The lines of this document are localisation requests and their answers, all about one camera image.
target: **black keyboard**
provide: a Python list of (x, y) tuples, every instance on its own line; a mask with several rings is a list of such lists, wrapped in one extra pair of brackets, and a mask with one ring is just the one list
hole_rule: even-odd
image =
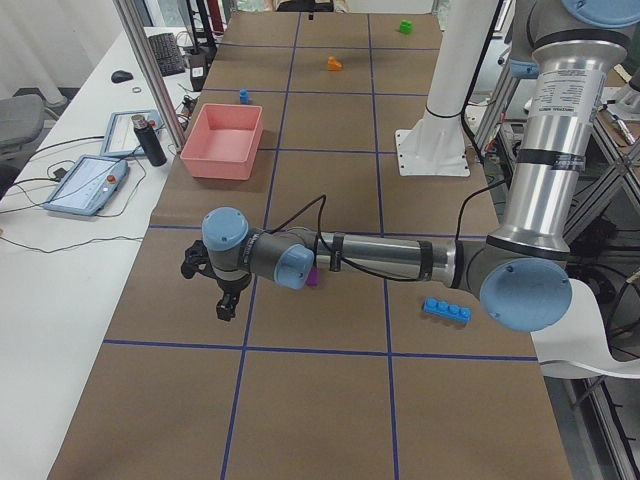
[(149, 43), (163, 77), (184, 72), (182, 54), (173, 33), (152, 35), (149, 37)]

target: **computer mouse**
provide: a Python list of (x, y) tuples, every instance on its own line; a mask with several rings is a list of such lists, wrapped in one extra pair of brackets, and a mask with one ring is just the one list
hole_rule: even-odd
[(124, 70), (116, 70), (111, 74), (111, 81), (113, 83), (122, 83), (132, 79), (133, 75), (131, 75), (131, 72), (125, 72)]

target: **label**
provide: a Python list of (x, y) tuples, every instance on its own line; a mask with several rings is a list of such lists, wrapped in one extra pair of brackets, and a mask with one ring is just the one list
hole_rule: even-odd
[(530, 117), (578, 117), (593, 123), (605, 74), (599, 70), (565, 69), (540, 74)]

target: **white desk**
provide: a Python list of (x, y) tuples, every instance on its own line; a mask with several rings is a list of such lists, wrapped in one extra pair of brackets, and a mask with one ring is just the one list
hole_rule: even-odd
[[(177, 31), (148, 33), (168, 30)], [(119, 69), (130, 71), (134, 79), (114, 85), (111, 73)], [(190, 88), (188, 73), (165, 77), (165, 82), (178, 105), (185, 93), (178, 83)], [(142, 92), (133, 93), (134, 86)], [(103, 135), (112, 112), (145, 108), (155, 108), (154, 102), (122, 33), (42, 146)], [(169, 161), (154, 168), (141, 160), (147, 177), (123, 215), (81, 219), (42, 208), (3, 213), (4, 236), (47, 250), (98, 237), (142, 237), (173, 157), (166, 130), (160, 138)], [(19, 179), (46, 176), (52, 163), (98, 154), (100, 145), (80, 142), (47, 150)], [(118, 213), (142, 176), (135, 162), (130, 166), (129, 178), (103, 214)], [(41, 202), (54, 185), (28, 182), (23, 187)], [(29, 204), (16, 192), (9, 191), (1, 211)], [(0, 241), (0, 479), (47, 477), (139, 246), (135, 241), (110, 241), (45, 255)]]

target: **pink bin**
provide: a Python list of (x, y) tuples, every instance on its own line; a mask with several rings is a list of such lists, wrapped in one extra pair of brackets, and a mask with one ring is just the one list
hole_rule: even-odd
[(262, 107), (205, 103), (180, 158), (194, 177), (247, 180), (262, 130)]

